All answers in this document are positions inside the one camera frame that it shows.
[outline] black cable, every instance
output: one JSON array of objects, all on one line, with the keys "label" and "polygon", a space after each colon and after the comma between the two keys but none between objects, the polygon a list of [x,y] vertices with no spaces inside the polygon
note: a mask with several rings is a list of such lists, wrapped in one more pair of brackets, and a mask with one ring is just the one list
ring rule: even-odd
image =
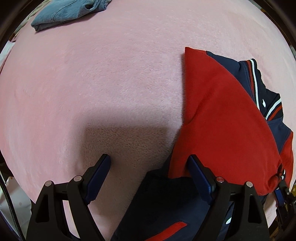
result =
[{"label": "black cable", "polygon": [[9,196],[9,193],[8,193],[8,190],[6,188],[6,185],[2,179],[2,177],[0,176],[0,186],[1,186],[1,189],[3,191],[3,194],[5,196],[5,199],[7,201],[7,204],[8,204],[8,207],[9,207],[9,210],[10,210],[10,213],[11,213],[11,216],[12,216],[12,219],[13,219],[13,223],[15,224],[15,227],[17,229],[17,233],[18,235],[20,236],[21,240],[22,241],[25,241],[25,237],[24,237],[24,234],[22,232],[22,229],[20,228],[20,223],[17,219],[17,215],[15,213],[15,209],[13,207],[13,204],[12,204],[12,201],[11,201],[11,198]]}]

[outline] folded denim clothing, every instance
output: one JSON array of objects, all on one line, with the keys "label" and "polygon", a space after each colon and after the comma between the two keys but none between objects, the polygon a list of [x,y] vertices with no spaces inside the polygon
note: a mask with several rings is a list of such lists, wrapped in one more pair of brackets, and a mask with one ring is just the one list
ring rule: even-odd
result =
[{"label": "folded denim clothing", "polygon": [[111,0],[52,0],[31,23],[37,32],[89,13],[106,10]]}]

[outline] pink plush fabric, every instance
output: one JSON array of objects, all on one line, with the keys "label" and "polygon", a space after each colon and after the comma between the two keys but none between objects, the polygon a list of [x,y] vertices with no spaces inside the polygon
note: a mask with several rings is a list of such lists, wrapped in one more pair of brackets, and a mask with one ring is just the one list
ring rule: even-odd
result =
[{"label": "pink plush fabric", "polygon": [[[145,173],[162,165],[178,136],[185,46],[255,58],[295,132],[295,60],[249,1],[113,0],[104,12],[43,32],[29,22],[4,65],[0,148],[29,197],[109,154],[111,170],[89,206],[109,240]],[[269,224],[274,211],[270,198]]]}]

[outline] red pocket trim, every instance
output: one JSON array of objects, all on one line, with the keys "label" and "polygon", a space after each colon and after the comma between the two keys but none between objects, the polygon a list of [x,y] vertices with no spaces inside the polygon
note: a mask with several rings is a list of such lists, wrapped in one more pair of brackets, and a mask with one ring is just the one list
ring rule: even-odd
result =
[{"label": "red pocket trim", "polygon": [[186,226],[187,224],[184,222],[174,223],[173,225],[163,230],[161,233],[156,234],[153,237],[146,239],[145,241],[164,241]]}]

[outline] bed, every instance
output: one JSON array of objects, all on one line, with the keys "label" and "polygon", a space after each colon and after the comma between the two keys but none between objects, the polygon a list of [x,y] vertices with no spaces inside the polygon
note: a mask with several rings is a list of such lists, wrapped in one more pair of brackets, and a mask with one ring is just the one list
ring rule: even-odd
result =
[{"label": "bed", "polygon": [[[68,182],[108,153],[110,173],[89,206],[106,240],[145,173],[161,167],[178,136],[185,46],[255,58],[266,87],[281,94],[284,123],[296,128],[293,54],[247,0],[113,0],[104,12],[39,33],[32,20],[0,75],[1,152],[34,202],[47,180]],[[270,225],[272,194],[264,209]]]}]

